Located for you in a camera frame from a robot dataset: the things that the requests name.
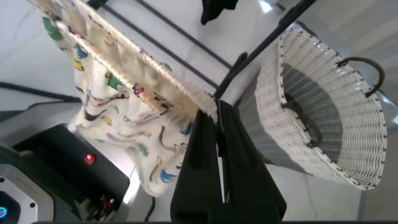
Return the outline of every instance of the hanging black garment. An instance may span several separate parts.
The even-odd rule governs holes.
[[[216,19],[223,9],[234,10],[238,0],[201,0],[203,13],[200,22],[206,25],[208,21]]]

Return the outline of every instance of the cloth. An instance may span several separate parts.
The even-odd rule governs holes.
[[[36,3],[46,12],[43,23],[50,38],[70,56],[75,67],[76,89],[83,104],[68,128],[85,138],[110,143],[114,150],[125,150],[137,164],[144,190],[159,196],[179,174],[198,107],[122,48],[101,24],[85,19],[72,0]],[[125,86],[59,29],[58,19],[71,25],[67,32],[85,37],[98,53],[127,68],[134,74],[136,84],[132,88]],[[171,70],[166,63],[163,66]],[[167,116],[171,114],[179,118],[178,122],[170,123]]]
[[[237,2],[238,0],[202,0],[201,24],[206,25],[208,21],[216,19],[224,9],[234,10]]]

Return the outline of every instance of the marble floor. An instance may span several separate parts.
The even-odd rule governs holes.
[[[200,1],[147,0],[171,21],[233,64],[239,54],[252,51],[277,25],[282,12],[275,8],[264,13],[260,1],[239,1],[236,10],[224,11],[219,18],[201,26]],[[153,36],[215,83],[220,84],[228,69],[196,45],[168,27],[135,1],[109,0],[108,5],[136,26]],[[73,67],[47,36],[41,25],[40,11],[26,0],[0,1],[0,81],[77,96]],[[152,45],[103,9],[100,14],[160,61],[171,65],[177,75],[211,93],[209,86],[165,52]],[[243,92],[258,70],[264,51],[231,84],[224,99],[230,103]],[[47,101],[0,90],[0,110],[23,110],[32,103]],[[284,220],[355,220],[361,191],[344,184],[318,179],[285,168],[268,166],[288,203]],[[174,187],[157,199],[152,221],[169,220],[169,205]]]

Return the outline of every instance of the metal rod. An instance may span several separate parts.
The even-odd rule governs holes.
[[[174,58],[176,61],[178,61],[179,63],[181,63],[184,67],[186,67],[187,69],[189,69],[191,72],[193,72],[194,74],[196,74],[197,76],[199,76],[202,80],[204,80],[205,82],[207,82],[209,85],[211,85],[214,88],[218,88],[219,86],[213,82],[211,79],[209,79],[208,77],[206,77],[204,74],[202,74],[201,72],[199,72],[197,69],[195,69],[194,67],[192,67],[189,63],[187,63],[186,61],[184,61],[182,58],[180,58],[179,56],[177,56],[175,53],[173,53],[171,50],[169,50],[168,48],[166,48],[165,46],[163,46],[161,43],[159,43],[158,41],[156,41],[155,39],[153,39],[149,34],[145,33],[143,30],[141,30],[140,28],[138,28],[136,25],[134,25],[132,22],[130,22],[129,20],[127,20],[124,16],[120,15],[118,12],[116,12],[114,9],[112,9],[111,7],[107,6],[107,5],[102,5],[102,8],[105,11],[108,11],[110,14],[112,14],[114,17],[118,18],[120,21],[122,21],[123,23],[125,23],[125,25],[129,26],[130,28],[132,28],[133,30],[135,30],[137,33],[139,33],[141,36],[143,36],[145,39],[147,39],[149,42],[151,42],[152,44],[154,44],[156,47],[160,48],[161,50],[163,50],[165,53],[167,53],[169,56],[171,56],[172,58]]]
[[[276,38],[278,38],[283,31],[288,28],[296,19],[298,19],[303,12],[305,12],[315,1],[317,0],[301,0],[296,6],[294,6],[289,12],[279,21],[278,27],[266,37],[261,44],[247,57],[246,60],[242,61],[235,69],[232,69],[225,79],[221,82],[220,87],[216,90],[215,98],[219,99],[224,94],[228,85],[232,79],[242,72],[266,47],[268,47]]]
[[[196,40],[194,37],[192,37],[189,33],[187,33],[185,30],[183,30],[181,27],[177,26],[175,23],[173,23],[170,19],[165,17],[163,14],[161,14],[158,10],[154,9],[152,6],[150,6],[148,3],[146,3],[143,0],[136,0],[141,6],[146,8],[148,11],[153,13],[155,16],[157,16],[159,19],[161,19],[163,22],[168,24],[170,27],[175,29],[177,32],[179,32],[181,35],[186,37],[188,40],[191,40],[194,44],[196,44],[198,47],[200,47],[202,50],[204,50],[206,53],[208,53],[210,56],[212,56],[214,59],[219,61],[219,63],[222,63],[225,67],[228,69],[232,69],[232,65],[230,65],[228,62],[226,62],[224,59],[222,59],[220,56],[218,56],[216,53],[214,53],[212,50],[204,46],[199,40]]]

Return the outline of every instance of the black handle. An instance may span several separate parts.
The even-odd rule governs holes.
[[[346,58],[346,59],[344,59],[344,60],[342,60],[340,62],[337,62],[336,65],[339,66],[339,67],[345,66],[345,65],[347,65],[347,63],[350,60],[357,61],[357,62],[368,63],[368,64],[372,65],[379,72],[379,81],[378,81],[378,83],[374,86],[374,88],[371,91],[365,93],[365,96],[369,97],[373,93],[378,91],[378,89],[380,89],[381,85],[384,82],[384,78],[386,77],[386,73],[384,72],[384,69],[377,62],[375,62],[373,60],[370,60],[368,58],[362,58],[362,57],[348,57],[348,58]]]
[[[315,133],[316,136],[316,140],[311,139],[311,141],[307,144],[308,147],[310,148],[314,148],[314,147],[318,147],[323,139],[322,133],[320,132],[319,128],[317,127],[317,125],[315,124],[315,122],[313,122],[310,117],[308,117],[306,114],[303,113],[303,111],[301,110],[301,107],[298,103],[296,103],[295,101],[288,101],[285,104],[282,104],[282,108],[288,108],[291,109],[292,111],[294,111],[295,113],[297,113],[298,118],[301,120],[301,122],[307,127],[311,128],[312,131]]]

